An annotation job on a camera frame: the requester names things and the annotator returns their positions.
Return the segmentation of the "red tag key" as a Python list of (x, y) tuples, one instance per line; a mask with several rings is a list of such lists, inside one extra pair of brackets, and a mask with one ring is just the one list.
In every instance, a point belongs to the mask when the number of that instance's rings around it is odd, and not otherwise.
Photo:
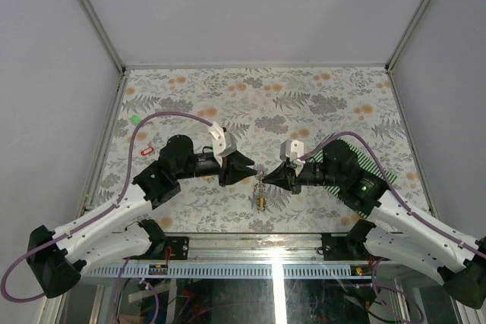
[(147, 148), (143, 149), (140, 151), (140, 154), (142, 156), (148, 156), (152, 154), (155, 151), (155, 149), (152, 146), (148, 146)]

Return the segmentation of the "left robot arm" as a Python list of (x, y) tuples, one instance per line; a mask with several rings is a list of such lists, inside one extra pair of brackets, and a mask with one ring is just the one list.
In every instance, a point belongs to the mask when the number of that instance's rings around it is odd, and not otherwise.
[(222, 143), (194, 152), (185, 135), (169, 138), (156, 161), (129, 183), (121, 197), (104, 203), (68, 224), (50, 230), (41, 225), (30, 233), (26, 262), (47, 298), (71, 290), (88, 272), (131, 256), (160, 258), (166, 235), (152, 219), (135, 218), (168, 202), (189, 178), (216, 176), (222, 187), (256, 175), (254, 161), (235, 147), (218, 153)]

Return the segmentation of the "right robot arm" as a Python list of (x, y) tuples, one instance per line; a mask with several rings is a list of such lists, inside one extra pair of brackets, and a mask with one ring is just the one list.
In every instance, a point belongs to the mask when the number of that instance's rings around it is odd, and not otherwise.
[(443, 223), (405, 201), (386, 174), (362, 168), (358, 154), (339, 136), (319, 145), (322, 159), (304, 153), (298, 140), (281, 145), (282, 164), (264, 177), (293, 194), (303, 186), (337, 188), (337, 196), (360, 219), (346, 237), (348, 254), (389, 259), (441, 285), (472, 309), (485, 302), (485, 240)]

